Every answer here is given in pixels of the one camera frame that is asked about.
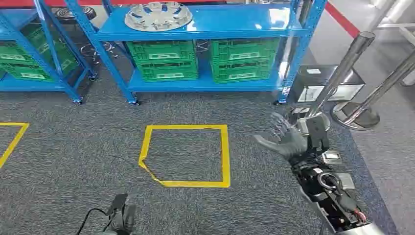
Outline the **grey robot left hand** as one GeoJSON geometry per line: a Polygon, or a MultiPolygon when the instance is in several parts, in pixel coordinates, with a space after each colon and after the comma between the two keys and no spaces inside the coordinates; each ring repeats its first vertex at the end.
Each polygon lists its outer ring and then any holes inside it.
{"type": "Polygon", "coordinates": [[[113,230],[117,235],[131,235],[136,222],[136,205],[126,205],[113,221],[113,230]]]}

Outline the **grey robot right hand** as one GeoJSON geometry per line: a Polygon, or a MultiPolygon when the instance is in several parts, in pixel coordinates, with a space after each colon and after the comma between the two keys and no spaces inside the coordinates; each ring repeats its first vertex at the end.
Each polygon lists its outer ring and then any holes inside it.
{"type": "Polygon", "coordinates": [[[303,160],[308,143],[299,130],[279,113],[270,115],[271,129],[267,135],[253,135],[261,146],[276,152],[290,165],[296,165],[303,160]]]}

